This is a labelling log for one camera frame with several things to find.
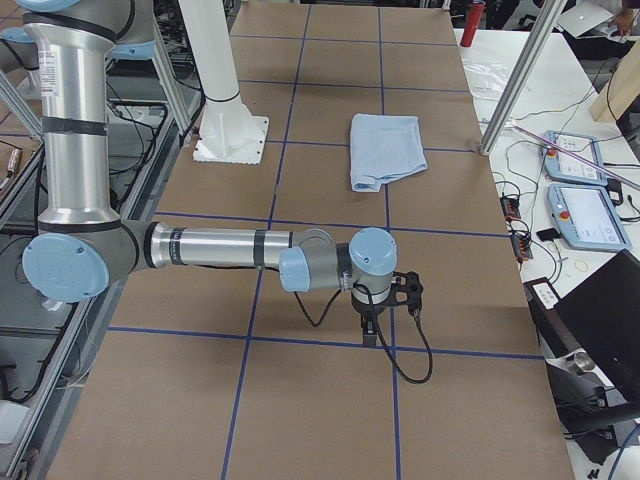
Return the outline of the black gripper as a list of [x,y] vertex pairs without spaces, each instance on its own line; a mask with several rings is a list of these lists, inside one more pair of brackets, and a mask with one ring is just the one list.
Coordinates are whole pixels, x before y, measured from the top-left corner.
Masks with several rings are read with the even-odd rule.
[[351,305],[361,316],[362,345],[376,347],[378,340],[376,320],[388,306],[384,302],[371,303],[365,293],[359,293],[356,290],[351,291]]

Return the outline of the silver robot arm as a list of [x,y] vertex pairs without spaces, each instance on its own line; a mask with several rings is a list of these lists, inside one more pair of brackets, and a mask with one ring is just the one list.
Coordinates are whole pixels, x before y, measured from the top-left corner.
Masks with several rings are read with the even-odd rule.
[[35,289],[76,303],[142,269],[270,270],[294,295],[349,292],[364,344],[383,342],[379,317],[396,304],[400,283],[396,244],[382,229],[338,243],[318,229],[178,228],[126,216],[132,187],[114,181],[137,179],[147,164],[119,167],[109,159],[110,63],[152,62],[176,120],[183,127],[193,121],[172,83],[151,2],[26,1],[23,9],[25,37],[37,53],[48,196],[22,257]]

